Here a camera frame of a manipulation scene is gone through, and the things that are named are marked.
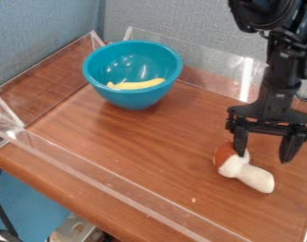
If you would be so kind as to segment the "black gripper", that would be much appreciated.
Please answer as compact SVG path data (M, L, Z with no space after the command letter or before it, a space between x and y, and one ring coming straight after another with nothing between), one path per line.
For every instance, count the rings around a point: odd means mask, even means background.
M307 113L285 108L282 111L262 111L257 104L228 108L226 128L234 134L234 149L241 157L246 154L249 134L262 133L284 136L280 146L280 160L289 163L307 141Z

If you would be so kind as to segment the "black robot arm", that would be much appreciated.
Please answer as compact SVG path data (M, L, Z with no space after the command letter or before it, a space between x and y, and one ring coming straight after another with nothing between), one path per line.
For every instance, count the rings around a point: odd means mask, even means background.
M307 113L293 109L296 99L307 102L298 93L307 80L307 0L228 0L228 4L240 29L269 41L258 98L228 109L234 150L246 154L253 132L277 135L280 160L288 163L307 141Z

